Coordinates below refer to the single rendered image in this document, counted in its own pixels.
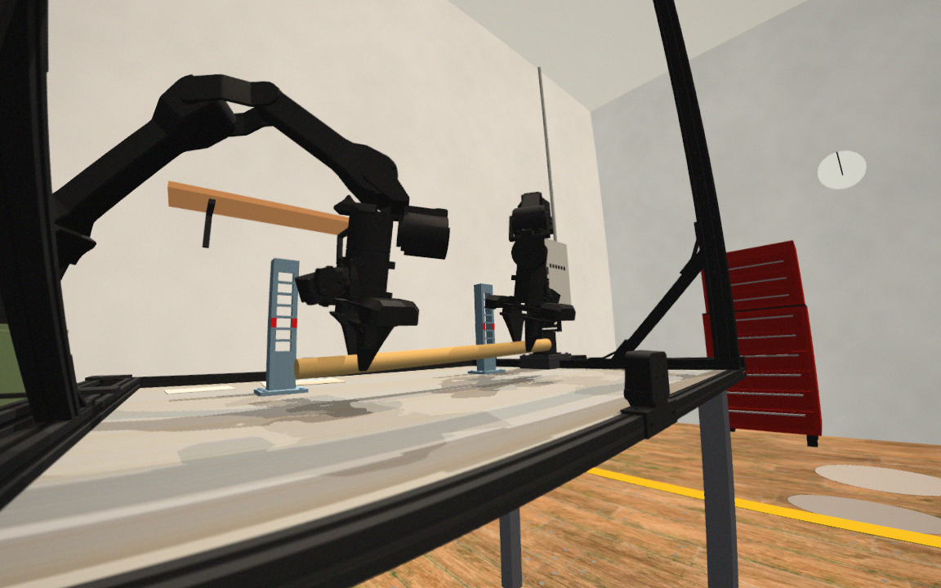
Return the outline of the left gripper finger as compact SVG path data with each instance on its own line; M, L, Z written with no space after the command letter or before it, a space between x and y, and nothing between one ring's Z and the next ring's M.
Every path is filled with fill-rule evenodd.
M335 311L329 311L330 315L335 317L337 322L342 325L342 331L345 338L345 345L347 349L348 356L354 356L356 354L356 331L348 323L347 319L359 319L358 315L344 315L339 314Z
M359 371L368 371L371 362L377 356L377 351L380 351L382 343L397 325L366 327L367 324L361 323L359 319L347 319L347 322L356 331L356 358L358 359Z

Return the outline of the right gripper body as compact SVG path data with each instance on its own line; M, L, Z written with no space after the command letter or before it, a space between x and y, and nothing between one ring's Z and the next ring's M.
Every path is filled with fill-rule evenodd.
M511 280L515 280L513 296L488 295L485 299L485 308L495 310L499 304L497 307L502 308L503 313L522 314L522 311L528 311L533 312L533 318L546 318L554 321L575 320L576 311L572 305L544 304L544 284L549 282L549 279L545 277L546 273L543 272L516 270L516 275L511 275Z

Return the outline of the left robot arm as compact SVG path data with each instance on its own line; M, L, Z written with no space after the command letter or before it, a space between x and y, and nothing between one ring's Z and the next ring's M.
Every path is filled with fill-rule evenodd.
M253 108L233 113L226 101ZM333 206L337 215L350 216L347 249L390 253L393 222L399 222L396 247L406 248L404 256L447 258L447 209L409 206L390 157L337 134L275 83L190 74L159 97L150 122L52 193L60 281L69 264L95 248L90 238L95 221L173 158L263 127L282 131L328 165L361 202L346 196ZM354 258L347 258L346 265L337 258L337 267L326 265L314 273L295 278L302 304L322 304L345 293L359 298Z

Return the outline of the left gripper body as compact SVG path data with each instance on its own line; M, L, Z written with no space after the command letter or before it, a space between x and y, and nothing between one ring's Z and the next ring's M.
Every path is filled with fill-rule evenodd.
M335 305L335 312L358 315L359 321L368 325L418 325L419 309L414 302L392 298L392 293L387 291L388 271L395 270L389 253L345 249L345 256L340 258L343 258L343 265L347 258L354 258L359 298L348 298L345 293L325 299L319 305Z

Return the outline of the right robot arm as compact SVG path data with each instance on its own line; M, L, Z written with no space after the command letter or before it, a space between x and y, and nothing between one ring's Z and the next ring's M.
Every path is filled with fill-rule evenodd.
M515 242L511 249L513 263L518 265L516 270L537 271L546 273L546 253L548 251L545 245L545 239L551 238L553 234L553 224L551 208L548 201L542 198L542 191L533 191L520 195L518 208L513 209L512 216L509 217L509 241ZM539 205L538 206L538 199ZM533 207L534 206L534 207ZM515 232L513 234L513 232ZM541 242L539 242L541 239ZM549 288L549 282L544 284L544 304L559 304L560 294ZM554 324L557 323L557 324ZM541 330L537 340L551 340L551 350L534 351L529 356L546 356L545 353L556 353L555 332L562 332L563 325L561 321L547 323L544 328L550 325L557 327L557 330Z

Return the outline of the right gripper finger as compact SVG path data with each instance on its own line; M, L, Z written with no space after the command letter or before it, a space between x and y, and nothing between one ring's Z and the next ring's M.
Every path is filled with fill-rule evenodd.
M508 313L499 313L507 325L509 332L511 332L511 339L513 342L520 341L522 339L523 325L525 317L528 314L508 314Z
M535 321L546 321L546 323L535 323ZM526 351L533 350L533 346L535 342L537 342L539 332L541 332L541 330L544 328L544 325L546 325L547 323L553 323L553 320L525 317L525 349Z

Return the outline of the long wooden rail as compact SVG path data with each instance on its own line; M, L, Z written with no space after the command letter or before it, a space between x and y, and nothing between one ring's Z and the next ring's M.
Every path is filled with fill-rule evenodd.
M534 353L551 350L551 340L541 339L534 344L533 351L526 351L525 340L496 344L477 344L448 347L447 349L386 351L377 353L368 371L393 371L414 366L428 366L442 363L456 363L475 359L489 359L515 354ZM295 359L294 375L297 380L309 377L326 377L363 373L359 371L358 359L354 356L330 356Z

